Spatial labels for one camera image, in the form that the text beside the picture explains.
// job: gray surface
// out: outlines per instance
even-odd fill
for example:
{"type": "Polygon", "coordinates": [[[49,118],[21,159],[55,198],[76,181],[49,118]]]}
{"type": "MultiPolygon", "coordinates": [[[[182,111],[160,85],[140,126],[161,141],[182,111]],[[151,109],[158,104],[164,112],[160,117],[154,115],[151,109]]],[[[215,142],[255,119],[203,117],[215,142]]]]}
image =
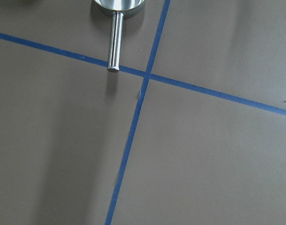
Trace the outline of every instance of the gray surface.
{"type": "Polygon", "coordinates": [[[172,0],[153,72],[286,109],[286,0],[172,0]]]}
{"type": "Polygon", "coordinates": [[[0,40],[0,225],[104,223],[141,82],[0,40]]]}
{"type": "Polygon", "coordinates": [[[286,225],[286,117],[151,81],[113,225],[286,225]]]}
{"type": "MultiPolygon", "coordinates": [[[[120,64],[145,70],[163,0],[124,22],[120,64]]],[[[91,0],[0,0],[0,32],[107,60],[111,18],[91,0]]]]}

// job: stainless steel utensil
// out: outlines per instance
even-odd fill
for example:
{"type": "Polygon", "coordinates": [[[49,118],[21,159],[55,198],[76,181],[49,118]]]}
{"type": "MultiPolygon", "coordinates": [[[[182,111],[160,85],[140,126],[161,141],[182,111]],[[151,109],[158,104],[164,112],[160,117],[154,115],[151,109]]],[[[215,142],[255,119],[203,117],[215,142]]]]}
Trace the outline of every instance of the stainless steel utensil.
{"type": "Polygon", "coordinates": [[[138,13],[143,8],[145,0],[95,0],[95,2],[106,15],[113,17],[107,70],[118,72],[123,18],[138,13]]]}

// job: metal handle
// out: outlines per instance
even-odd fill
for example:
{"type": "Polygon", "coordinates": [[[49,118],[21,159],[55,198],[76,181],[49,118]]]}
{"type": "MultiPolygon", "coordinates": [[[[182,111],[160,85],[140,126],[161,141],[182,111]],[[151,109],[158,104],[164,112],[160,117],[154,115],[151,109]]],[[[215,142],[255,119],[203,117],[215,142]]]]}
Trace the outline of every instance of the metal handle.
{"type": "Polygon", "coordinates": [[[119,71],[123,17],[124,14],[121,12],[114,12],[113,14],[113,23],[111,27],[110,37],[109,63],[107,66],[107,70],[110,72],[119,71]]]}

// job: metal scoop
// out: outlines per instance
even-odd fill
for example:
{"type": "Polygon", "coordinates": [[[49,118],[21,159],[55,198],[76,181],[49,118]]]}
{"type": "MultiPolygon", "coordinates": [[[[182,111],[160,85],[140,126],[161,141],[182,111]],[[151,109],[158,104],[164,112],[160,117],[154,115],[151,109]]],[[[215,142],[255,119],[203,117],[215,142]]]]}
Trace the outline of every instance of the metal scoop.
{"type": "Polygon", "coordinates": [[[106,15],[113,17],[107,70],[118,72],[123,18],[138,13],[143,8],[145,0],[95,0],[95,2],[106,15]]]}

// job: blue grout line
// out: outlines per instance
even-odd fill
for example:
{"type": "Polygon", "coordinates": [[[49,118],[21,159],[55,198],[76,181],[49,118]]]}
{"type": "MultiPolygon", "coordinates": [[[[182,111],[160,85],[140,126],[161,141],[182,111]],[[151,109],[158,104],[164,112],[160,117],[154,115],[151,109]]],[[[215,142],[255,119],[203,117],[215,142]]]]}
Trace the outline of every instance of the blue grout line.
{"type": "Polygon", "coordinates": [[[111,224],[111,221],[112,221],[112,218],[113,218],[113,215],[115,212],[115,207],[117,204],[120,188],[122,185],[124,173],[125,173],[126,166],[127,166],[127,161],[129,158],[131,147],[132,147],[132,142],[133,142],[135,130],[136,130],[137,125],[138,125],[139,115],[140,115],[141,108],[142,108],[142,105],[143,105],[143,102],[145,99],[145,94],[146,94],[149,79],[151,76],[151,71],[152,71],[152,67],[154,64],[156,52],[158,49],[158,45],[159,45],[159,41],[161,39],[163,26],[165,24],[166,16],[168,13],[169,4],[170,4],[170,0],[165,0],[165,2],[163,3],[163,8],[161,11],[160,20],[159,20],[159,23],[157,26],[157,31],[156,31],[155,37],[154,37],[154,41],[153,41],[152,49],[150,52],[146,72],[144,74],[144,80],[143,80],[141,90],[139,93],[139,99],[138,99],[137,105],[135,107],[135,111],[134,111],[134,115],[133,115],[133,119],[132,119],[132,124],[131,124],[130,130],[129,130],[129,135],[127,138],[125,150],[124,150],[124,153],[122,156],[122,161],[121,161],[121,165],[120,165],[120,169],[119,169],[119,173],[118,173],[118,179],[117,179],[116,185],[114,187],[113,195],[111,197],[110,207],[109,207],[107,217],[105,220],[105,225],[111,224]]]}
{"type": "MultiPolygon", "coordinates": [[[[17,44],[21,44],[21,45],[25,45],[28,47],[33,47],[36,49],[40,49],[43,51],[47,51],[47,52],[51,52],[54,54],[58,54],[58,55],[62,55],[65,57],[69,57],[69,58],[73,58],[76,60],[81,60],[84,62],[88,62],[88,63],[92,63],[92,64],[96,64],[99,66],[103,66],[103,67],[107,67],[107,62],[103,61],[103,60],[99,60],[99,59],[95,59],[93,57],[89,57],[86,55],[82,55],[82,54],[78,54],[78,53],[74,53],[74,52],[70,52],[70,51],[66,51],[63,49],[59,49],[59,48],[55,48],[55,47],[51,47],[48,45],[43,45],[37,42],[33,42],[33,41],[28,41],[19,37],[14,37],[11,35],[7,35],[7,34],[3,34],[0,33],[0,39],[6,40],[6,41],[10,41],[10,42],[14,42],[17,44]]],[[[137,70],[134,68],[130,68],[130,67],[126,67],[126,66],[120,66],[120,70],[122,72],[126,72],[129,74],[133,74],[133,75],[137,75],[137,76],[141,76],[144,77],[145,72],[141,71],[141,70],[137,70]]],[[[189,84],[189,83],[185,83],[182,81],[178,81],[178,80],[173,80],[164,76],[159,76],[159,75],[155,75],[155,74],[151,74],[150,76],[151,80],[155,80],[155,81],[159,81],[159,82],[163,82],[163,83],[167,83],[170,85],[174,85],[180,88],[186,88],[189,90],[193,90],[193,91],[197,91],[200,93],[204,93],[207,95],[211,95],[211,96],[215,96],[218,98],[223,98],[223,99],[227,99],[229,101],[233,101],[233,102],[237,102],[240,104],[244,104],[244,105],[249,105],[255,108],[259,108],[262,110],[266,110],[266,111],[270,111],[273,113],[277,113],[277,114],[281,114],[286,116],[286,110],[285,109],[281,109],[281,108],[277,108],[271,105],[266,105],[260,102],[256,102],[256,101],[252,101],[252,100],[248,100],[245,98],[241,98],[241,97],[237,97],[237,96],[233,96],[233,95],[229,95],[223,92],[219,92],[219,91],[215,91],[215,90],[211,90],[211,89],[207,89],[207,88],[203,88],[203,87],[199,87],[199,86],[195,86],[193,84],[189,84]]]]}
{"type": "Polygon", "coordinates": [[[207,94],[207,95],[211,95],[214,97],[218,97],[218,98],[222,98],[222,99],[226,99],[232,102],[237,102],[243,105],[249,105],[258,109],[262,109],[262,110],[266,110],[266,111],[270,111],[273,113],[277,113],[277,114],[281,114],[286,116],[286,110],[285,109],[280,109],[271,105],[267,105],[267,104],[263,104],[263,103],[259,103],[256,101],[252,101],[249,99],[245,99],[242,97],[237,97],[234,95],[229,95],[223,92],[219,92],[216,90],[212,90],[212,89],[208,89],[208,88],[203,88],[203,87],[199,87],[199,86],[195,86],[193,84],[190,83],[185,83],[182,81],[178,81],[178,80],[173,80],[167,77],[163,77],[163,76],[158,76],[155,74],[151,74],[150,79],[155,80],[155,81],[160,81],[162,83],[167,83],[167,84],[171,84],[177,87],[181,87],[181,88],[185,88],[185,89],[189,89],[189,90],[193,90],[196,92],[200,92],[203,94],[207,94]]]}

